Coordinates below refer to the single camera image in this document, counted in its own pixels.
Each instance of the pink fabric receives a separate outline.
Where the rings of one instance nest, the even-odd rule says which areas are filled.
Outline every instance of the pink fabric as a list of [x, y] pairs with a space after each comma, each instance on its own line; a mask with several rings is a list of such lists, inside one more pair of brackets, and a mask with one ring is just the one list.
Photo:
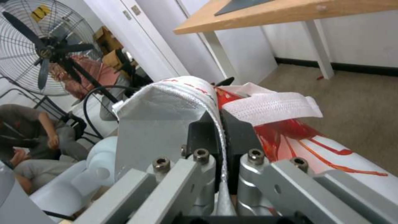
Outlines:
[[[120, 73], [114, 74], [114, 68], [100, 61], [94, 61], [86, 56], [72, 55], [71, 58], [88, 71], [88, 73], [103, 86], [114, 85], [120, 75]], [[82, 79], [81, 84], [72, 79], [72, 77], [57, 63], [50, 63], [50, 73], [54, 80], [62, 81], [65, 84], [65, 90], [78, 99], [84, 99], [86, 94], [94, 89], [94, 86], [80, 74], [80, 72], [77, 73]]]

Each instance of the wooden table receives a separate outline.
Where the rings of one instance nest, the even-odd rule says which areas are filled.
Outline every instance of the wooden table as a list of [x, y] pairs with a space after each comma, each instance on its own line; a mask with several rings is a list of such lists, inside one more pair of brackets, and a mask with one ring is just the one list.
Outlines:
[[334, 72], [314, 19], [398, 9], [398, 0], [274, 0], [214, 16], [229, 1], [210, 0], [174, 30], [176, 34], [203, 32], [208, 46], [212, 48], [210, 51], [214, 51], [213, 56], [221, 70], [228, 73], [227, 76], [234, 76], [235, 73], [231, 71], [233, 68], [214, 33], [215, 30], [304, 21], [304, 29], [310, 38], [322, 74], [329, 79]]

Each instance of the table top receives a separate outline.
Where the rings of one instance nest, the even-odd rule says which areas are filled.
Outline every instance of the table top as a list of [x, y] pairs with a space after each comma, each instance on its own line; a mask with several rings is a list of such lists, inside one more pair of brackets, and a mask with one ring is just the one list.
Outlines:
[[397, 0], [274, 0], [214, 16], [229, 1], [210, 0], [174, 33], [199, 33], [398, 9]]

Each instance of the door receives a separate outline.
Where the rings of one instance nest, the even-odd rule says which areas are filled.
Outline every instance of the door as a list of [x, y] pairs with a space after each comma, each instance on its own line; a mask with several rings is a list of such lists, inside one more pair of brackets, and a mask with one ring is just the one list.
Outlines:
[[84, 1], [153, 81], [189, 75], [134, 0]]

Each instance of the hand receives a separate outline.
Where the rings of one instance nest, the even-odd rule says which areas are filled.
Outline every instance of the hand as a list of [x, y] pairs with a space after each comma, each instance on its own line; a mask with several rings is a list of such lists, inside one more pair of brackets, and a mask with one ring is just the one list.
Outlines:
[[58, 145], [59, 145], [58, 135], [55, 134], [55, 135], [49, 136], [49, 141], [47, 144], [50, 147], [50, 149], [52, 149], [52, 150], [58, 149]]
[[30, 159], [30, 156], [26, 154], [23, 149], [15, 148], [14, 150], [14, 157], [10, 160], [11, 164], [16, 167], [22, 161]]

